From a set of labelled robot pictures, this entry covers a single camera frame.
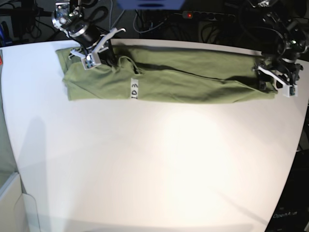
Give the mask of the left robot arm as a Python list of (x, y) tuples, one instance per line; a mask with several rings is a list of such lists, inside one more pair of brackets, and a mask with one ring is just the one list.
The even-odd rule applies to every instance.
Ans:
[(263, 22), (269, 25), (267, 30), (275, 32), (281, 40), (273, 45), (271, 52), (262, 53), (253, 71), (262, 83), (272, 78), (284, 96), (297, 96), (297, 81), (303, 66), (296, 61), (308, 52), (309, 36), (280, 0), (250, 0), (249, 3), (263, 14)]

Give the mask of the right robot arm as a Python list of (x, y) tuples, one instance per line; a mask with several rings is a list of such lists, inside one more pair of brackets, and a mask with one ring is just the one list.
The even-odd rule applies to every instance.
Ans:
[(97, 0), (57, 0), (52, 14), (52, 24), (79, 44), (68, 52), (68, 59), (79, 59), (85, 70), (101, 64), (116, 66), (112, 38), (125, 29), (112, 25), (108, 31), (97, 24), (110, 17), (110, 10)]

